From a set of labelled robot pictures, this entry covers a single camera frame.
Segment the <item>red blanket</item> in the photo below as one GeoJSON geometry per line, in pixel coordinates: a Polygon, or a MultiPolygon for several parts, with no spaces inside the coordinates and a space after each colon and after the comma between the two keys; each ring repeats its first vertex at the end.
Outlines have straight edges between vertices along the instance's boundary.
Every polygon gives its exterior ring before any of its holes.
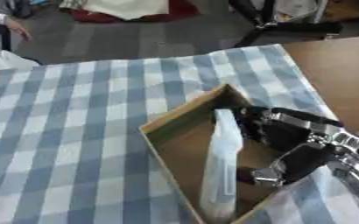
{"type": "MultiPolygon", "coordinates": [[[[130,21],[136,22],[170,22],[182,18],[189,18],[199,15],[197,8],[187,0],[169,0],[169,14],[150,15],[130,21]]],[[[87,10],[69,10],[75,20],[83,23],[113,23],[123,22],[118,17],[113,17],[99,12],[90,12],[87,10]]]]}

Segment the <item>person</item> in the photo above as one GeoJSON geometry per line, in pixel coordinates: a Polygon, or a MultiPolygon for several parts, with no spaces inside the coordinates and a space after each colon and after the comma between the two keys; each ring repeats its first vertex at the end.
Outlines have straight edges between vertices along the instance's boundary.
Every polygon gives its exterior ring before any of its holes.
{"type": "MultiPolygon", "coordinates": [[[[31,34],[21,24],[4,14],[0,14],[0,24],[6,25],[27,41],[32,39],[31,34]]],[[[36,66],[39,66],[39,63],[33,60],[23,59],[12,52],[0,50],[0,70],[10,68],[28,69],[36,66]]]]}

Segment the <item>table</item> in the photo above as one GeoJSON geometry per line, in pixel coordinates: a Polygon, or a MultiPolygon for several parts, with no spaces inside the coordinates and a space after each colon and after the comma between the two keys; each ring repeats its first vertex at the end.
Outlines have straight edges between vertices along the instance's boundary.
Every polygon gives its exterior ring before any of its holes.
{"type": "Polygon", "coordinates": [[[285,45],[348,129],[359,131],[359,38],[285,45]]]}
{"type": "MultiPolygon", "coordinates": [[[[330,114],[279,45],[0,72],[0,222],[191,220],[137,127],[225,82],[257,105],[330,114]]],[[[359,201],[326,167],[247,223],[309,221],[359,223],[359,201]]]]}

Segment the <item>chair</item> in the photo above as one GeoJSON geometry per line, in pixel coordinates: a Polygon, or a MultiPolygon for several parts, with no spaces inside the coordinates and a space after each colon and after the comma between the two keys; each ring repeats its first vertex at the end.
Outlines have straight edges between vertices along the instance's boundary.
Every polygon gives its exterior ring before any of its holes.
{"type": "Polygon", "coordinates": [[[279,23],[274,18],[276,0],[265,0],[262,10],[257,10],[250,0],[229,0],[229,4],[255,26],[250,33],[236,44],[236,47],[251,45],[265,32],[313,33],[320,34],[319,38],[324,39],[329,34],[339,34],[342,29],[341,24],[336,22],[319,24],[279,23]]]}
{"type": "Polygon", "coordinates": [[[1,47],[3,50],[11,52],[11,31],[4,24],[0,24],[1,47]]]}

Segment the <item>robotic hand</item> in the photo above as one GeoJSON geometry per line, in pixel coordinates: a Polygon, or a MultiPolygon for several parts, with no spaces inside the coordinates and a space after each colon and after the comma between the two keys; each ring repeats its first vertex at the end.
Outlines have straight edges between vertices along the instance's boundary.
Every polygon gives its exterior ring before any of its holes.
{"type": "Polygon", "coordinates": [[[244,137],[280,155],[264,169],[239,168],[239,181],[280,187],[330,165],[333,174],[359,196],[359,133],[348,133],[340,122],[287,108],[233,108],[233,112],[244,137]]]}

